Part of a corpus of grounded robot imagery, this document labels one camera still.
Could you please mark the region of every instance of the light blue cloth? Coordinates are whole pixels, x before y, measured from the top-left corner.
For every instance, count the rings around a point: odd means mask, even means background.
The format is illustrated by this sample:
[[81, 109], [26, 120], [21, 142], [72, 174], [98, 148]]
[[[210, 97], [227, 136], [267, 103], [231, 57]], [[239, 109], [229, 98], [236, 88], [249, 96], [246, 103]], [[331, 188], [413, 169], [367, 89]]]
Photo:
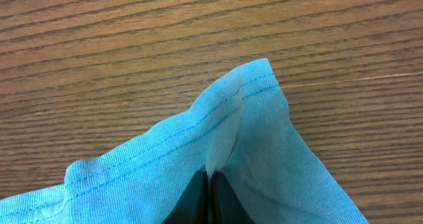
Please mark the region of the light blue cloth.
[[188, 111], [73, 163], [64, 184], [0, 201], [0, 223], [160, 223], [204, 165], [226, 174], [258, 224], [367, 223], [288, 115], [268, 60], [250, 62]]

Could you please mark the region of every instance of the brown wood surface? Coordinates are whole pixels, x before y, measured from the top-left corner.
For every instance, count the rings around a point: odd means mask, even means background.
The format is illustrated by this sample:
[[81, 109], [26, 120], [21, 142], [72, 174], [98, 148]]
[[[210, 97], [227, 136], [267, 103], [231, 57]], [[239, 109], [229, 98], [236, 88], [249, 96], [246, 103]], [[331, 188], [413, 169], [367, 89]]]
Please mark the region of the brown wood surface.
[[262, 57], [369, 222], [423, 223], [423, 0], [0, 0], [0, 196]]

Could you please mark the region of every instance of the cloth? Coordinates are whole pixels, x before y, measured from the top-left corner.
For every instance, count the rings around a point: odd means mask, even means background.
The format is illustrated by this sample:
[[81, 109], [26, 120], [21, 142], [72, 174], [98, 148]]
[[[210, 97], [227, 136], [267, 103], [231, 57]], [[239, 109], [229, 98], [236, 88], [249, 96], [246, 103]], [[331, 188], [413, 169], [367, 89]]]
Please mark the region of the cloth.
[[64, 184], [0, 201], [0, 223], [161, 223], [196, 170], [225, 173], [260, 223], [367, 223], [289, 120], [267, 59], [230, 71], [189, 110], [70, 165]]

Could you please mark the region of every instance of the wood grain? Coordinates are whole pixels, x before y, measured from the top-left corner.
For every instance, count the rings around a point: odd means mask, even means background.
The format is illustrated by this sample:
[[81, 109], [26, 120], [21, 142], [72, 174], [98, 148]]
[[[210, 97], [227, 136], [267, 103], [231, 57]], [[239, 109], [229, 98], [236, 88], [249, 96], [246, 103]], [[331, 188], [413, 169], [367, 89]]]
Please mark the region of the wood grain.
[[423, 0], [0, 0], [0, 196], [261, 57], [369, 222], [423, 223]]

